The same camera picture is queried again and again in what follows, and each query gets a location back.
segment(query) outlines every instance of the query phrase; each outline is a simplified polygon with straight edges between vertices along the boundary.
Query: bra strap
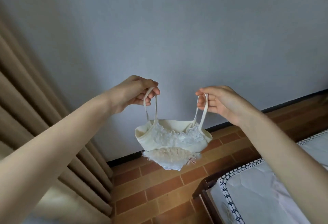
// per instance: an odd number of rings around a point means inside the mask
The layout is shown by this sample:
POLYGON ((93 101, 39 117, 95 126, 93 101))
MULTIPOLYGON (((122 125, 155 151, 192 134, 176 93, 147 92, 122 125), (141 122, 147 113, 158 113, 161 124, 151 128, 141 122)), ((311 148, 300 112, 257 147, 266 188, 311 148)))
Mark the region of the bra strap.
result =
MULTIPOLYGON (((208 94, 205 94, 205 97, 206 97, 206 104, 205 104, 205 107, 204 107, 202 119, 200 120, 200 123, 199 123, 199 127, 198 127, 199 130, 201 130, 202 127, 203 127, 203 123, 204 123, 206 113, 207 113, 207 109, 208 109, 208 94)), ((198 113, 198 107, 196 107, 196 114, 195 114, 195 118, 194 118, 194 121, 193 121, 194 124, 196 123, 197 113, 198 113)))
MULTIPOLYGON (((148 112, 147 112, 147 108, 146 108, 146 98, 148 97, 148 95, 150 94, 150 92, 153 90, 154 88, 153 87, 150 87, 148 89, 148 91, 146 92, 145 94, 145 97, 143 99, 144 101, 144 108, 145 108, 145 111, 146 111, 146 116, 147 116, 147 121, 149 121, 149 115, 148 115, 148 112)), ((157 94, 155 94, 155 119, 154 119, 154 122, 157 120, 157 94)))

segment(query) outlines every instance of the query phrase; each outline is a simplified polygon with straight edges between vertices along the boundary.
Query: bed frame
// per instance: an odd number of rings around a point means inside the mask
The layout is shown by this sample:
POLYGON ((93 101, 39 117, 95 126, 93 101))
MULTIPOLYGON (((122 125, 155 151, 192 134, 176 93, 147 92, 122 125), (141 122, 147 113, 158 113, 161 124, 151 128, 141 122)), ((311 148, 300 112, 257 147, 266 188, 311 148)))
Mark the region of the bed frame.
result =
POLYGON ((217 182, 217 180, 223 176, 225 173, 228 173, 240 166, 243 166, 247 163, 250 163, 256 159, 261 158, 258 157, 252 157, 248 160, 245 160, 240 163, 233 164, 230 167, 227 167, 219 172, 216 172, 208 177, 205 177, 203 180, 200 181, 197 189, 193 193, 193 199, 196 199, 197 197, 200 197, 201 201, 203 202, 203 205, 207 211, 207 214, 210 216, 212 222, 214 224, 224 224, 224 222, 221 220, 218 211, 216 210, 216 207, 214 206, 213 202, 211 201, 209 195, 207 194, 207 190, 211 189, 217 182))

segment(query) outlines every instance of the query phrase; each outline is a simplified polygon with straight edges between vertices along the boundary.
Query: forearm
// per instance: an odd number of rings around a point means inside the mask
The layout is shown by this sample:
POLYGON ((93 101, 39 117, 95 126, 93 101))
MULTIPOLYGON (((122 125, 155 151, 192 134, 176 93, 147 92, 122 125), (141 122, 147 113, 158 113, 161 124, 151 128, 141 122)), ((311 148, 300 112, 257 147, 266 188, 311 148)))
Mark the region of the forearm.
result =
POLYGON ((104 95, 93 98, 0 163, 1 223, 22 221, 109 117, 109 106, 104 95))
POLYGON ((322 223, 328 206, 328 172, 260 112, 241 129, 285 185, 311 223, 322 223))

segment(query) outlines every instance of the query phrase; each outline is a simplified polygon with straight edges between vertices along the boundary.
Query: hand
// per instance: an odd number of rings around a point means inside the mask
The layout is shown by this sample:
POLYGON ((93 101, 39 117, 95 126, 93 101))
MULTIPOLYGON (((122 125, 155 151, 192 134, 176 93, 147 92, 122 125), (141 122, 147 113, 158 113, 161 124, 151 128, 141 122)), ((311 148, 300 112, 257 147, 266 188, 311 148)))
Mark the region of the hand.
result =
POLYGON ((149 106, 151 104, 150 99, 155 94, 160 94, 157 86, 158 82, 151 79, 147 80, 136 75, 130 76, 125 81, 105 92, 110 99, 111 112, 113 114, 120 113, 131 104, 143 105, 145 93, 150 87, 155 87, 146 98, 146 106, 149 106))
POLYGON ((259 112, 251 103, 242 98, 228 86, 209 86, 199 89, 196 95, 200 95, 197 107, 204 110, 208 94, 208 111, 220 114, 230 123, 239 126, 248 113, 259 112))

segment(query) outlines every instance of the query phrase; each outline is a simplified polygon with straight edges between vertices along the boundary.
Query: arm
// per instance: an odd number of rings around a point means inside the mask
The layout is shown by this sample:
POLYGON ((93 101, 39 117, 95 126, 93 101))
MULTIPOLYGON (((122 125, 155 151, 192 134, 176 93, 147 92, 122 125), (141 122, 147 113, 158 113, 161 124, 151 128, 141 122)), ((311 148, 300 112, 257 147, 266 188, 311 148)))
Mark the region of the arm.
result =
POLYGON ((158 83, 132 76, 91 99, 27 142, 0 163, 0 223, 20 223, 64 168, 112 114, 143 104, 145 90, 158 83))
MULTIPOLYGON (((211 86, 196 94, 209 94, 209 111, 239 126, 285 185, 311 223, 326 219, 328 171, 291 140, 265 114, 227 86, 211 86)), ((204 108, 204 97, 198 107, 204 108)))

